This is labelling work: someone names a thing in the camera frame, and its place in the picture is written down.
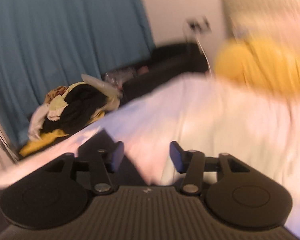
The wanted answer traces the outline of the black sweatpants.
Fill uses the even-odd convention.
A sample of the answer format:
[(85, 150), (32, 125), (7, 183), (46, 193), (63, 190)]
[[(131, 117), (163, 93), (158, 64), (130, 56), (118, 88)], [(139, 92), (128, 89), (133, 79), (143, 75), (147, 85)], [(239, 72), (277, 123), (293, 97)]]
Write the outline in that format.
[[(88, 141), (115, 142), (105, 130)], [(121, 185), (146, 184), (125, 154), (110, 178), (116, 191)], [(78, 153), (64, 153), (0, 190), (0, 231), (9, 224), (31, 230), (56, 228), (78, 218), (96, 196), (88, 165), (78, 160)]]

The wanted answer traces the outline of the pile of clothes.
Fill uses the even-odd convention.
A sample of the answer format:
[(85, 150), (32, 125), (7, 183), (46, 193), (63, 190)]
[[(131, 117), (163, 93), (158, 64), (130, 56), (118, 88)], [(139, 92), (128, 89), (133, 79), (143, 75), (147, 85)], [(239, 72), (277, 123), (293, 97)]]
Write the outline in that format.
[(30, 117), (28, 141), (19, 155), (40, 152), (118, 109), (120, 90), (96, 77), (81, 77), (81, 82), (59, 86), (46, 94), (43, 104)]

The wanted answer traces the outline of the clear plastic bag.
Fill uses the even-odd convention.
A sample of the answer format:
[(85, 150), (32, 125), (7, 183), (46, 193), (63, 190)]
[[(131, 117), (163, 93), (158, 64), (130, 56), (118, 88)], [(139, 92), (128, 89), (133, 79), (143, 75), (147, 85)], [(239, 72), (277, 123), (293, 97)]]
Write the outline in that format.
[(122, 90), (122, 86), (127, 81), (136, 77), (136, 70), (133, 68), (118, 69), (104, 74), (104, 81)]

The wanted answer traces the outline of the yellow plush toy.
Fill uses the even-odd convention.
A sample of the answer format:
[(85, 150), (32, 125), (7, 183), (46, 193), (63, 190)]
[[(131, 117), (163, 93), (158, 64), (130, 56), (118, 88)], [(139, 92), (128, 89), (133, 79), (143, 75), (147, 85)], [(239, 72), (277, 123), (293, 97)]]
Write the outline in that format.
[(228, 40), (215, 59), (216, 77), (285, 97), (300, 96), (300, 53), (257, 37)]

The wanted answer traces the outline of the large blue curtain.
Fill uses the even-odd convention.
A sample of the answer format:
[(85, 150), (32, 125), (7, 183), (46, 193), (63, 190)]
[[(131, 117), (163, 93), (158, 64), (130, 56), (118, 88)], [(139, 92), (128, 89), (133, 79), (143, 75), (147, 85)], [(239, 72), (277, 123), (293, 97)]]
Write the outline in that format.
[(141, 0), (0, 0), (0, 123), (27, 140), (55, 87), (145, 59), (154, 42)]

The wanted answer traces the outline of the wall power outlet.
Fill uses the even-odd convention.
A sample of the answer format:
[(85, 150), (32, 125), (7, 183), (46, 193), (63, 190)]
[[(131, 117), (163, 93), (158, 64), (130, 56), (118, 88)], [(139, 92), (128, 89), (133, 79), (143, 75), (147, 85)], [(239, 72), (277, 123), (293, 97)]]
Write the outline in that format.
[(203, 34), (211, 31), (210, 22), (205, 16), (189, 18), (186, 20), (186, 23), (194, 34)]

